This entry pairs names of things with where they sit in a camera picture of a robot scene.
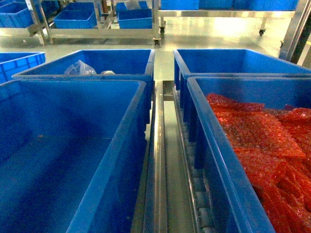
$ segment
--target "clear plastic bag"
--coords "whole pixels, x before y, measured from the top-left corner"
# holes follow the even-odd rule
[[[65,70],[65,75],[68,74],[86,74],[86,75],[93,75],[97,74],[93,67],[90,67],[88,64],[84,63],[83,61],[79,60],[75,64],[72,64]]]
[[[140,9],[140,4],[138,0],[129,0],[129,1],[126,1],[124,4],[127,10]]]

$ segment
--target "gray floor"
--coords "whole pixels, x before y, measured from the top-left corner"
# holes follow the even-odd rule
[[[259,36],[260,19],[252,18],[166,18],[166,34],[156,49],[155,79],[173,80],[173,49],[177,48],[248,48],[278,57],[289,19],[269,19],[267,31]],[[47,61],[82,49],[153,49],[152,40],[55,40],[42,47],[38,39],[0,37],[0,51],[44,51]],[[168,210],[171,233],[190,233],[191,218],[185,177],[178,146],[178,128],[173,102],[165,103],[165,129],[168,165]],[[134,223],[139,232],[141,222]]]

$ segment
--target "metal frame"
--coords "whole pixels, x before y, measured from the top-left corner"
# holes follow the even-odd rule
[[[98,4],[101,4],[98,0],[78,0],[79,2],[93,2],[96,13],[97,26],[94,29],[57,29],[54,23],[49,24],[44,15],[41,3],[40,11],[43,15],[43,23],[39,21],[34,0],[26,0],[28,9],[31,12],[34,24],[29,28],[0,28],[0,36],[32,36],[37,33],[40,43],[42,45],[47,44],[47,38],[50,39],[50,43],[53,44],[53,39],[56,38],[151,38],[155,41],[155,46],[160,46],[160,34],[159,34],[159,21],[158,21],[158,0],[152,1],[152,15],[153,15],[153,28],[152,29],[111,29],[111,24],[116,17],[114,1],[111,0],[111,12],[106,15],[106,19],[100,16],[101,10]],[[43,33],[43,28],[47,30],[47,38]]]
[[[310,12],[311,0],[300,0],[286,32],[279,58],[291,61]]]
[[[163,81],[156,81],[152,107],[143,233],[167,233]]]
[[[97,26],[94,29],[56,29],[52,24],[50,25],[49,36],[52,39],[55,38],[146,38],[153,39],[155,45],[159,46],[159,32],[158,32],[158,16],[157,9],[153,8],[153,28],[152,29],[111,29],[111,24],[115,20],[116,12],[114,1],[111,0],[111,12],[101,23],[101,17],[99,15],[99,8],[97,0],[93,1],[96,12]],[[153,6],[158,4],[158,0],[153,0]]]
[[[204,183],[203,170],[194,169],[194,154],[196,143],[188,141],[189,135],[187,130],[187,123],[183,122],[183,111],[180,108],[180,92],[173,87],[173,101],[175,105],[175,112],[177,116],[177,125],[179,131],[180,146],[182,150],[182,159],[185,169],[185,178],[187,180],[188,197],[191,207],[193,232],[215,232],[214,225],[211,221],[211,216],[205,215],[210,209],[207,200],[199,200],[200,183]]]
[[[262,18],[262,24],[259,30],[260,36],[266,31],[265,24],[268,18],[293,18],[295,11],[233,11],[233,10],[190,10],[174,11],[159,10],[161,34],[164,34],[165,20],[164,17],[238,17],[238,18]]]
[[[47,28],[48,24],[42,6],[41,4],[39,6],[39,9],[43,16],[43,22],[41,23],[35,8],[34,0],[26,0],[26,4],[34,21],[34,24],[27,28],[0,28],[0,36],[29,37],[37,34],[40,43],[45,46],[47,44],[47,39],[44,35],[43,28]]]

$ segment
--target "blue crate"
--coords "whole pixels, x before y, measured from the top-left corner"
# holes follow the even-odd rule
[[[152,10],[137,9],[118,12],[118,23],[121,29],[151,29]]]
[[[251,0],[249,9],[252,11],[293,11],[297,0]]]
[[[10,4],[11,3],[11,0],[2,0],[0,1],[0,6],[5,6],[7,4]]]
[[[187,79],[193,76],[311,76],[311,70],[296,64],[241,49],[174,50],[175,84],[180,89],[180,107],[187,112],[189,98]]]
[[[95,11],[62,11],[54,18],[56,28],[90,29],[97,25]]]
[[[139,1],[138,2],[141,9],[147,9],[148,5],[146,1]],[[118,13],[119,11],[127,11],[126,6],[124,4],[124,2],[118,2],[116,5],[116,12]]]
[[[161,10],[198,10],[199,0],[161,0]]]
[[[275,233],[206,96],[224,95],[241,102],[311,108],[310,78],[188,79],[189,134],[196,141],[195,168],[203,168],[216,232]]]
[[[0,7],[0,24],[3,28],[27,28],[33,20],[25,3],[12,2]]]
[[[45,63],[44,52],[0,53],[0,83],[12,80],[12,75]]]
[[[233,0],[200,0],[200,9],[231,9]]]
[[[97,75],[66,76],[65,70],[72,64],[81,60],[93,67]],[[80,50],[64,56],[56,61],[45,63],[36,68],[18,73],[13,78],[43,78],[59,79],[67,77],[80,79],[117,79],[141,80],[147,83],[146,105],[151,108],[151,94],[154,82],[154,50]],[[115,75],[100,74],[105,70],[112,70]]]
[[[234,0],[233,9],[235,10],[249,10],[249,0]]]
[[[94,10],[94,4],[92,2],[72,2],[69,3],[63,10],[66,11],[84,11],[84,10]]]
[[[15,2],[23,2],[23,3],[26,2],[25,0],[14,0],[14,1]],[[40,20],[42,20],[43,16],[40,12],[38,1],[35,0],[34,2],[35,2],[35,8],[36,8],[37,13],[38,13],[38,17]],[[42,1],[41,6],[43,8],[43,11],[44,11],[44,14],[46,17],[50,17],[55,11],[57,11],[59,9],[59,3],[58,3],[58,1],[55,1],[55,0],[51,0],[51,1],[44,0],[44,1]]]
[[[147,145],[145,85],[0,85],[3,232],[130,232]]]

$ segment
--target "caster wheel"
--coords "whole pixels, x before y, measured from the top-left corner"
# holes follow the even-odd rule
[[[161,27],[161,28],[160,28],[160,34],[161,34],[161,35],[164,35],[164,33],[165,33],[165,28]]]
[[[260,29],[260,30],[259,30],[259,35],[262,36],[265,32],[266,32],[265,29]]]
[[[159,48],[160,47],[160,41],[159,40],[155,40],[155,48]]]

